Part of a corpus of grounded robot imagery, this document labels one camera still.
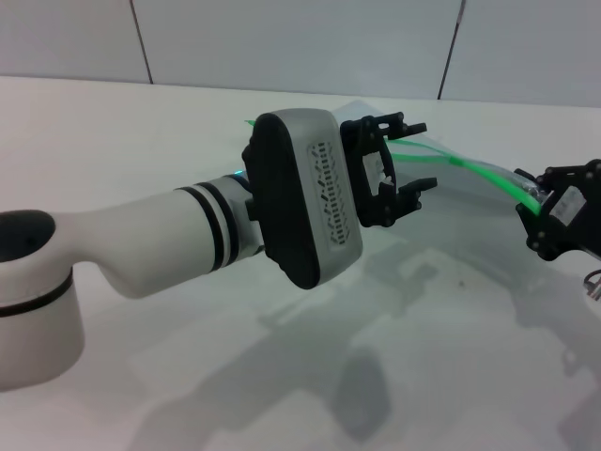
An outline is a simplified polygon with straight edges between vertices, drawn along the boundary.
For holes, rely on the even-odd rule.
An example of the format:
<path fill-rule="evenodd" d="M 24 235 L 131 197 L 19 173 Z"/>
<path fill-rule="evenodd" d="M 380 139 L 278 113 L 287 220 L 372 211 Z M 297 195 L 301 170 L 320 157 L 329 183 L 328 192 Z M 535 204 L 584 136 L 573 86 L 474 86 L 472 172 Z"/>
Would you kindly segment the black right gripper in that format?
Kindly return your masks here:
<path fill-rule="evenodd" d="M 550 166 L 540 176 L 518 168 L 515 174 L 550 194 L 541 219 L 524 204 L 516 205 L 526 231 L 526 245 L 546 261 L 570 251 L 600 259 L 600 160 L 584 165 Z"/>

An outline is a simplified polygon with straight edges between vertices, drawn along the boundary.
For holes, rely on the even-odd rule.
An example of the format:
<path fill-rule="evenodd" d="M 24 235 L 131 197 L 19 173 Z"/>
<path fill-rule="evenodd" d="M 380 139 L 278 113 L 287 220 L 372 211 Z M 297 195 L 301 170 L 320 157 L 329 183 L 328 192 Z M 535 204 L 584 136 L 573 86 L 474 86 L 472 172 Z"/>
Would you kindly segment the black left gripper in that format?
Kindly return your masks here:
<path fill-rule="evenodd" d="M 438 186 L 436 178 L 415 179 L 396 188 L 393 158 L 385 143 L 425 133 L 425 123 L 408 125 L 402 112 L 379 117 L 348 120 L 340 126 L 355 210 L 364 227 L 392 226 L 398 219 L 420 210 L 422 192 Z M 377 192 L 372 193 L 364 157 L 376 155 L 381 169 L 376 171 Z"/>

